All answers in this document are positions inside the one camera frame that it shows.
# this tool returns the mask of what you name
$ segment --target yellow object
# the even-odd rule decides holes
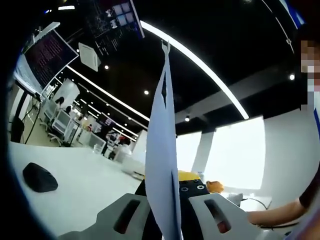
[[[178,171],[178,177],[179,177],[179,182],[200,179],[198,174],[193,172],[186,172],[186,171]]]
[[[187,172],[187,171],[178,171],[178,178],[179,178],[179,182],[200,180],[200,177],[198,174],[193,172]],[[220,194],[225,189],[224,186],[219,181],[207,181],[206,188],[211,194],[213,193]]]

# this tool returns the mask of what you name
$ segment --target black sleeve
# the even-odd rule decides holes
[[[320,164],[318,167],[318,171],[316,172],[310,185],[306,188],[304,193],[299,198],[300,203],[304,208],[307,209],[310,207],[319,189],[320,189]]]

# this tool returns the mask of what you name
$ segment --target ceiling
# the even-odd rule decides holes
[[[295,69],[292,64],[293,51],[284,34],[285,31],[292,39],[295,26],[278,1],[265,0],[272,12],[262,0],[205,0],[201,4],[188,1],[182,4],[177,0],[133,2],[140,20],[162,30],[189,48],[228,87],[246,79],[259,85],[262,76],[276,69],[276,74],[272,75],[272,85],[240,99],[250,117],[263,115],[269,118],[299,107],[295,98],[299,79],[296,77],[295,81],[289,80],[289,75]],[[75,0],[68,0],[65,5],[76,3]],[[284,31],[275,17],[281,22]],[[52,21],[61,23],[56,31],[72,48],[77,49],[79,42],[95,47],[77,8],[63,11],[53,9],[43,16],[40,25],[45,27]],[[164,65],[164,54],[161,39],[146,30],[144,34],[144,39],[132,41],[116,54],[101,58],[98,72],[83,65],[79,57],[70,66],[149,118],[153,95]],[[169,59],[176,113],[187,115],[190,106],[221,91],[203,70],[176,48],[171,48]],[[109,69],[105,70],[104,65],[108,65]],[[112,100],[69,69],[64,69],[59,77],[74,79],[76,84],[81,84],[127,116],[148,126],[148,121]],[[83,87],[79,86],[79,89],[78,100],[93,102],[94,108],[110,113],[112,119],[123,126],[128,124],[127,128],[135,133],[143,129],[93,94],[87,93]],[[217,126],[242,119],[235,106],[228,103],[193,117],[190,122],[177,123],[176,132],[180,135],[194,131],[212,131]]]

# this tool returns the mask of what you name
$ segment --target black computer mouse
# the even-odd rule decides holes
[[[25,183],[37,193],[54,191],[58,188],[55,177],[45,168],[30,162],[22,171]]]

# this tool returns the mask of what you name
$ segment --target window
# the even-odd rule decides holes
[[[204,177],[226,187],[259,190],[265,157],[263,117],[222,126],[213,135]]]

